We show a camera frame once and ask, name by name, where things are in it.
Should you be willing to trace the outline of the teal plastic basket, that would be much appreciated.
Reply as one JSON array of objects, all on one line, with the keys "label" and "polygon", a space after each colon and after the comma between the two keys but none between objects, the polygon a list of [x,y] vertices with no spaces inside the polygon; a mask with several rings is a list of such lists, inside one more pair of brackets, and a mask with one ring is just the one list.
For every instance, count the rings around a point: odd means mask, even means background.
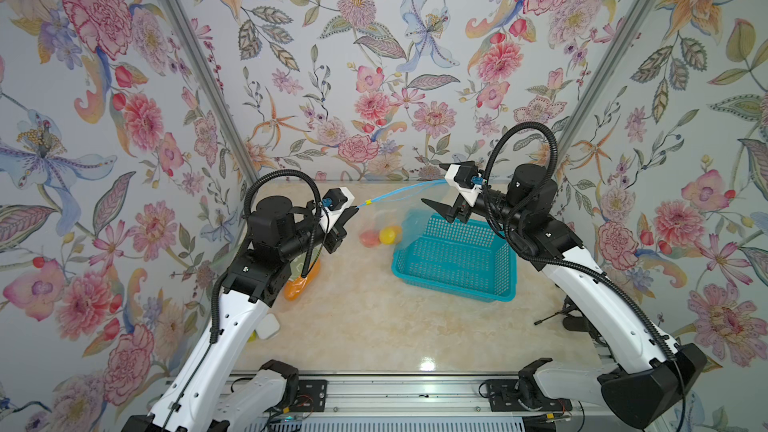
[{"label": "teal plastic basket", "polygon": [[517,256],[478,220],[449,223],[434,212],[408,214],[391,270],[408,285],[477,301],[516,297]]}]

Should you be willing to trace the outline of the clear blue-zipper bag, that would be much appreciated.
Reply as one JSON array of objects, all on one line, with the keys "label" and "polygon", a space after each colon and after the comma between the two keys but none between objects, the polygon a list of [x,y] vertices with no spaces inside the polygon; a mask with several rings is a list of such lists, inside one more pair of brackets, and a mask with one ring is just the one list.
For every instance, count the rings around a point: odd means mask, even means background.
[{"label": "clear blue-zipper bag", "polygon": [[434,211],[421,202],[422,198],[451,204],[456,191],[445,180],[427,182],[371,182],[351,187],[358,212],[351,221],[350,232],[355,241],[367,229],[389,226],[402,228],[402,240],[395,245],[380,244],[366,248],[393,253],[415,241],[426,229],[426,221]]}]

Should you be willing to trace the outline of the large orange mango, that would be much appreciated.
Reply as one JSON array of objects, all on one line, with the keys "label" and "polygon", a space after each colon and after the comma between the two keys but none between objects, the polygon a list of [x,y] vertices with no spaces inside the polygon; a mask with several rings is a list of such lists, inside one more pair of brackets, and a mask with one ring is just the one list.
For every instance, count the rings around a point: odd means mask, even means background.
[{"label": "large orange mango", "polygon": [[303,277],[302,279],[291,281],[289,278],[282,289],[283,297],[288,301],[294,301],[298,299],[313,280],[307,280],[306,277]]}]

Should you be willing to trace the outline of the red yellow mango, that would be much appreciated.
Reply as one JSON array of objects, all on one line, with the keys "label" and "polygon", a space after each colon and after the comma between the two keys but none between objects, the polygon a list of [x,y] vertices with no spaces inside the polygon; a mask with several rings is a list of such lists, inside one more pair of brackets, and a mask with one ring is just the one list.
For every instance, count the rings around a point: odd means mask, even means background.
[{"label": "red yellow mango", "polygon": [[358,236],[360,243],[366,248],[378,247],[381,244],[380,232],[376,229],[367,229]]}]

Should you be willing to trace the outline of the green printed zip-top bag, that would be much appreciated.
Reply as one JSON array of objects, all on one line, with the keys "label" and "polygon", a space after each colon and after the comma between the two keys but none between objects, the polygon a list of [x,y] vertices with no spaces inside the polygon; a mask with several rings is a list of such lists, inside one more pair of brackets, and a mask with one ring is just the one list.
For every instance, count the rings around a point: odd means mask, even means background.
[{"label": "green printed zip-top bag", "polygon": [[[322,249],[320,247],[317,247],[312,251],[311,260],[310,260],[310,269],[309,269],[308,275],[306,276],[307,280],[313,280],[314,277],[320,272],[321,261],[319,257],[321,255],[321,252],[322,252]],[[306,258],[307,258],[307,254],[302,254],[301,256],[297,257],[291,262],[290,264],[290,269],[291,269],[290,280],[291,281],[296,281],[303,278],[302,272],[303,272],[303,267],[304,267]]]}]

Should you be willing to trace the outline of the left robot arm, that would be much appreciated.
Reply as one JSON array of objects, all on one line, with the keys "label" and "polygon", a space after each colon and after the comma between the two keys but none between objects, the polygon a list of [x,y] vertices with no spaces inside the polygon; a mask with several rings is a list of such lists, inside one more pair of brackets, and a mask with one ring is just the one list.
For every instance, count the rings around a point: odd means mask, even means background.
[{"label": "left robot arm", "polygon": [[247,200],[247,232],[211,303],[211,323],[181,372],[149,413],[133,415],[126,431],[243,431],[297,395],[298,371],[271,360],[237,391],[224,386],[238,356],[292,275],[297,258],[334,252],[356,210],[346,187],[296,207],[284,196]]}]

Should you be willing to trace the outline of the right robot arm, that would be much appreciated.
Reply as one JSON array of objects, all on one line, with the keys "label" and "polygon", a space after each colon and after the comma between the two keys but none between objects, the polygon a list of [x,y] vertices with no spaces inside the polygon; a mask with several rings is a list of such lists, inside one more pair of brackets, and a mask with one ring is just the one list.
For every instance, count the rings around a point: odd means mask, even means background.
[{"label": "right robot arm", "polygon": [[600,405],[634,429],[685,405],[707,363],[705,354],[655,325],[600,269],[582,240],[551,215],[557,185],[544,167],[518,166],[503,191],[489,188],[472,162],[441,168],[458,196],[451,205],[433,200],[426,205],[449,223],[467,222],[471,215],[495,219],[516,255],[566,294],[612,352],[614,365],[593,370],[538,359],[518,373],[522,397]]}]

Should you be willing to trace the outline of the white square box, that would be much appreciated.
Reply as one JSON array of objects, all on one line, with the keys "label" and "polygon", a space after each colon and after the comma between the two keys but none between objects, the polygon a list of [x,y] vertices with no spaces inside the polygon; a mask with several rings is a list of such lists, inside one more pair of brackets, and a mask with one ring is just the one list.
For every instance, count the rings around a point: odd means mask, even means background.
[{"label": "white square box", "polygon": [[255,334],[259,340],[269,340],[281,330],[281,325],[274,314],[267,314],[256,326]]}]

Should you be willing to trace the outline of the black microphone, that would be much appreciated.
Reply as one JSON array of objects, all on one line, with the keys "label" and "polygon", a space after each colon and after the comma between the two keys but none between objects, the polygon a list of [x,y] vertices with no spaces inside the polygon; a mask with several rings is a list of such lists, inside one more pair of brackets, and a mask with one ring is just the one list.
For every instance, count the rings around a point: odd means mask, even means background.
[{"label": "black microphone", "polygon": [[539,326],[544,322],[557,317],[562,318],[562,326],[567,331],[587,333],[592,338],[595,338],[598,335],[597,329],[569,296],[564,298],[563,304],[559,310],[542,319],[536,320],[533,325]]}]

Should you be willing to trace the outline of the left corner aluminium post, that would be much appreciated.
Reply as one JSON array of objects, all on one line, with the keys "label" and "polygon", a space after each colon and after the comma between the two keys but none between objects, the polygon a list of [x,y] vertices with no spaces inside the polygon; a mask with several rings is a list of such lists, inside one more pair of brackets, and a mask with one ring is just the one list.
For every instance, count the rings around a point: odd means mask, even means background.
[{"label": "left corner aluminium post", "polygon": [[207,55],[195,34],[192,23],[180,0],[159,0],[166,9],[169,21],[178,36],[183,50],[189,57],[190,68],[193,70],[198,83],[209,100],[214,115],[219,121],[220,130],[229,141],[244,180],[251,184],[258,178],[248,155],[244,141],[240,137],[229,107],[226,104],[224,94],[216,81],[214,72],[208,66]]}]

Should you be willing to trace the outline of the corner aluminium post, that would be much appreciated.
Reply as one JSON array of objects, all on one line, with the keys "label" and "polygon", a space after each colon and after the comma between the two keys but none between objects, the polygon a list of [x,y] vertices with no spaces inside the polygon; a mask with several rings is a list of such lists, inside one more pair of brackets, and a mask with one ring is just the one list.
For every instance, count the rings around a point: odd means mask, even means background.
[{"label": "corner aluminium post", "polygon": [[166,9],[169,21],[178,36],[183,50],[189,57],[190,68],[193,70],[198,83],[209,100],[214,115],[219,121],[220,130],[229,141],[244,180],[251,184],[258,178],[248,155],[244,141],[240,137],[229,107],[226,104],[224,94],[216,81],[214,72],[208,66],[207,55],[195,34],[192,23],[180,0],[159,0]]},{"label": "corner aluminium post", "polygon": [[564,160],[569,147],[574,144],[575,137],[587,116],[597,102],[603,89],[607,86],[656,0],[633,0],[627,12],[622,16],[624,23],[618,28],[615,38],[609,44],[601,60],[595,66],[591,79],[588,80],[585,91],[577,100],[575,108],[564,123],[564,128],[557,136],[557,148],[550,155],[551,177],[554,170]]}]

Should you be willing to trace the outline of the right corner aluminium post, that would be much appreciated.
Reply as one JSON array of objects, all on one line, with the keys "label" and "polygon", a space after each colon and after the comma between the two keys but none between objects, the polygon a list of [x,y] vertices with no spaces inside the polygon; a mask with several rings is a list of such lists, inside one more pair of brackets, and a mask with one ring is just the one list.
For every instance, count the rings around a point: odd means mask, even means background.
[{"label": "right corner aluminium post", "polygon": [[577,100],[575,108],[564,123],[564,128],[557,136],[557,148],[550,155],[551,177],[554,170],[564,160],[569,147],[574,144],[575,137],[587,116],[597,102],[603,89],[607,86],[656,0],[633,0],[627,12],[622,16],[624,23],[618,28],[615,38],[609,44],[601,60],[595,66],[591,79],[588,80],[585,91]]}]

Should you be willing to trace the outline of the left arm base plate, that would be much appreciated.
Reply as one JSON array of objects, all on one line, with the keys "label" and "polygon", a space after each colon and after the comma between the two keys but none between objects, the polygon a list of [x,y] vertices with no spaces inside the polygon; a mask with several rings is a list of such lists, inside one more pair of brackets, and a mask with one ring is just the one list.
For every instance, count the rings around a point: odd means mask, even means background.
[{"label": "left arm base plate", "polygon": [[282,408],[284,413],[321,413],[328,398],[328,381],[323,379],[299,379],[289,390],[289,402]]}]

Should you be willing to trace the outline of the aluminium front rail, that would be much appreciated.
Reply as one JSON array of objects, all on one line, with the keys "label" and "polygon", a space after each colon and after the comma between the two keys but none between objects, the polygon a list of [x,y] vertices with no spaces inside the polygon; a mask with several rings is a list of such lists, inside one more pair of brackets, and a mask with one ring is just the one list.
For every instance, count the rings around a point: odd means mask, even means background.
[{"label": "aluminium front rail", "polygon": [[[254,376],[227,380],[229,395]],[[608,409],[569,400],[566,413],[492,412],[478,394],[493,375],[305,375],[328,381],[321,413],[270,410],[243,431],[625,431]]]}]

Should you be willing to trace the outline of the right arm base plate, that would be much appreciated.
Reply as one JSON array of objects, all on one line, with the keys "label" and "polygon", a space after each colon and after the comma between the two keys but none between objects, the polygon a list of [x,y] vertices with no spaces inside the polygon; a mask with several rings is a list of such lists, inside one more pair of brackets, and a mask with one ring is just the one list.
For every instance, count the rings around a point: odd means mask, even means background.
[{"label": "right arm base plate", "polygon": [[569,400],[546,398],[531,381],[490,379],[478,387],[492,412],[566,413],[573,406]]}]

